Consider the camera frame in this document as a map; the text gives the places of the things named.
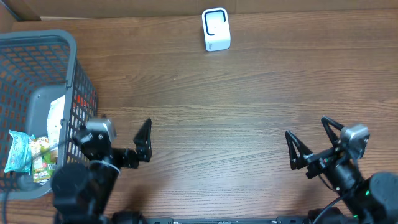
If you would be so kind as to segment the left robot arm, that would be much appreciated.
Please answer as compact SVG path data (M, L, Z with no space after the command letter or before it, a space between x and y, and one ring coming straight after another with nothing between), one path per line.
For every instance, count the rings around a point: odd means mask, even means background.
M106 118L92 119L80 126L72 138L89 160L71 162L52 177L55 223L146 223L141 212L123 210L108 218L104 215L114 185L123 168L136 169L152 157L152 121L147 119L135 135L135 149L113 148L114 123Z

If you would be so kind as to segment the green snack pouch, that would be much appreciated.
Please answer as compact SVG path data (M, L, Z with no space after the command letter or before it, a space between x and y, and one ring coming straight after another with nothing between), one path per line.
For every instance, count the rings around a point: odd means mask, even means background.
M48 137L39 137L29 142L32 153L32 176L36 184L44 185L55 172L58 147L49 143Z

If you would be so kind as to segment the white tube gold cap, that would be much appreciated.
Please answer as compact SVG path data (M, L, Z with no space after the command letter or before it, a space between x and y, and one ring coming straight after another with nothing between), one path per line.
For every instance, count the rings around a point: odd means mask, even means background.
M60 143L60 130L62 128L63 111L65 106L65 95L53 100L47 116L47 137L49 140L50 158L57 162L58 147Z

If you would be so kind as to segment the teal snack packet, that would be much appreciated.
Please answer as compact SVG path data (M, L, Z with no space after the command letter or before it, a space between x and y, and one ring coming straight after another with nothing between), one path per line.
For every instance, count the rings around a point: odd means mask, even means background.
M9 135L12 137L12 145L9 150L4 172L20 172L30 174L32 153L29 143L35 139L35 136L29 136L24 132L11 130L9 130Z

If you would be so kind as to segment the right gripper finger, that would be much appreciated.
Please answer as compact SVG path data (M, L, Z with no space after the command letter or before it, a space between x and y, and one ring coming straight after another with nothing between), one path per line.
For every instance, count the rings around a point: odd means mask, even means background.
M327 116L322 117L321 123L322 123L322 125L326 131L326 134L327 134L330 142L332 143L332 145L337 146L340 139L336 135L336 133L332 130L332 128L335 128L336 130L341 131L344 128L344 126Z
M291 131L285 132L285 138L289 151L290 168L296 170L308 166L308 158L313 156L313 152Z

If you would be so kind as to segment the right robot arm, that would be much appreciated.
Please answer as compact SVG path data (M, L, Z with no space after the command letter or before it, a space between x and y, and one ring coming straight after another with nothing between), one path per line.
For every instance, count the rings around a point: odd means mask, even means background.
M345 126L323 116L321 123L332 147L318 154L294 133L285 132L290 168L307 169L308 179L319 177L338 198L308 214L310 223L397 223L397 174L377 172L365 179L358 161L370 138L363 124Z

